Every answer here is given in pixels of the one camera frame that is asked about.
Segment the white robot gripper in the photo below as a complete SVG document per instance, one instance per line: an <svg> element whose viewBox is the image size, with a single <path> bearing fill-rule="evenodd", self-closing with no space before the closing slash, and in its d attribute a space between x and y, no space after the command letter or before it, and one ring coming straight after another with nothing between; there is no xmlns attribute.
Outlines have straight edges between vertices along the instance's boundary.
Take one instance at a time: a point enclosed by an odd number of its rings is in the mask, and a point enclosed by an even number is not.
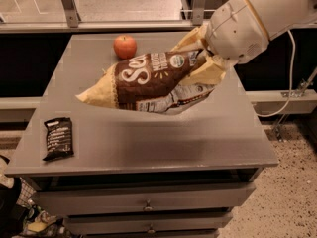
<svg viewBox="0 0 317 238"><path fill-rule="evenodd" d="M171 49L172 52L185 52L206 50L209 46L215 54L206 57L206 63L179 84L217 85L230 68L237 63L248 63L265 51L268 44L264 27L248 0L229 0L213 13L207 27L194 28Z"/></svg>

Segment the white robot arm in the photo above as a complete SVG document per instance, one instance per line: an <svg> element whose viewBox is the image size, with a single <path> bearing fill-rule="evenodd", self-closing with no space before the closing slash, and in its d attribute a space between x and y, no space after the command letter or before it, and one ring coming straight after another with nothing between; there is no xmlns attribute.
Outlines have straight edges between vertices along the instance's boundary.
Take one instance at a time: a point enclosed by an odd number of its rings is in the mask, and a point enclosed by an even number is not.
<svg viewBox="0 0 317 238"><path fill-rule="evenodd" d="M199 67L180 84L217 85L233 65L249 62L273 39L315 20L316 0L229 0L208 23L190 31L174 47L177 51L202 50Z"/></svg>

